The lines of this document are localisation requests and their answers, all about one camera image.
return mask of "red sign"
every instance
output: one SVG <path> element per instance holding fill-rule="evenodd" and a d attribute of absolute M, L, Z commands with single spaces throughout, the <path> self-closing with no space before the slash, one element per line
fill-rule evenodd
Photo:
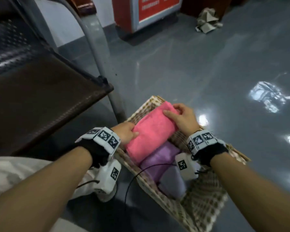
<path fill-rule="evenodd" d="M 139 21 L 179 3 L 179 0 L 139 0 Z"/>

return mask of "towel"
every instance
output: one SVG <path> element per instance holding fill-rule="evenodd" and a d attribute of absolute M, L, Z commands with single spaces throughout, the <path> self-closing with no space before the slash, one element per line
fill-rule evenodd
<path fill-rule="evenodd" d="M 190 181 L 184 181 L 177 166 L 170 166 L 161 176 L 158 188 L 168 197 L 182 199 L 189 188 Z"/>
<path fill-rule="evenodd" d="M 172 164 L 175 156 L 180 152 L 180 149 L 175 147 L 170 142 L 166 141 L 158 149 L 156 149 L 150 156 L 148 156 L 140 165 L 141 169 L 145 169 L 155 164 Z M 157 165 L 148 168 L 145 172 L 154 180 L 155 183 L 163 173 L 170 167 L 170 165 Z"/>
<path fill-rule="evenodd" d="M 174 121 L 163 114 L 163 110 L 169 110 L 176 114 L 172 104 L 164 102 L 143 117 L 133 128 L 133 132 L 139 132 L 139 136 L 133 139 L 127 146 L 127 152 L 131 160 L 139 165 L 155 149 L 161 146 L 177 130 Z"/>

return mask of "hand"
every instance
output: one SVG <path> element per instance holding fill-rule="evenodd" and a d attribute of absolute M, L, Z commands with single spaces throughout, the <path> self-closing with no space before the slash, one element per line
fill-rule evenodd
<path fill-rule="evenodd" d="M 173 104 L 173 107 L 179 111 L 179 115 L 167 110 L 164 110 L 163 114 L 173 120 L 186 136 L 201 130 L 192 108 L 182 103 Z"/>
<path fill-rule="evenodd" d="M 132 139 L 136 138 L 139 135 L 139 132 L 132 132 L 134 128 L 134 124 L 131 122 L 123 122 L 121 124 L 116 125 L 112 128 L 112 130 L 119 136 L 121 139 L 121 144 L 126 145 Z"/>

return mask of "glossy floor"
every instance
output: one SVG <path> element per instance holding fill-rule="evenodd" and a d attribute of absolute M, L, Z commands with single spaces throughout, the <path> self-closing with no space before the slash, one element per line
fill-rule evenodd
<path fill-rule="evenodd" d="M 290 0 L 252 1 L 223 23 L 205 35 L 194 30 L 193 18 L 179 15 L 175 23 L 125 41 L 111 38 L 127 115 L 151 95 L 185 103 L 202 125 L 249 156 L 253 170 L 290 192 Z M 88 55 L 75 61 L 96 70 Z M 61 129 L 56 140 L 71 130 L 74 138 L 97 119 L 115 123 L 106 99 Z M 74 220 L 89 231 L 128 230 L 127 220 L 135 231 L 182 231 L 136 184 L 129 192 L 130 216 L 123 215 L 131 178 L 122 171 L 113 203 L 100 205 L 90 196 L 70 202 Z M 229 200 L 213 231 L 253 230 Z"/>

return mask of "white wall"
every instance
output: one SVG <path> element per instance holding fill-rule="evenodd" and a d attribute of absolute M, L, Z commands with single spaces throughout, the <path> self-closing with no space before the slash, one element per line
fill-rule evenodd
<path fill-rule="evenodd" d="M 73 15 L 63 5 L 48 0 L 35 1 L 58 47 L 84 36 Z M 115 22 L 112 0 L 93 0 L 93 3 L 102 27 Z"/>

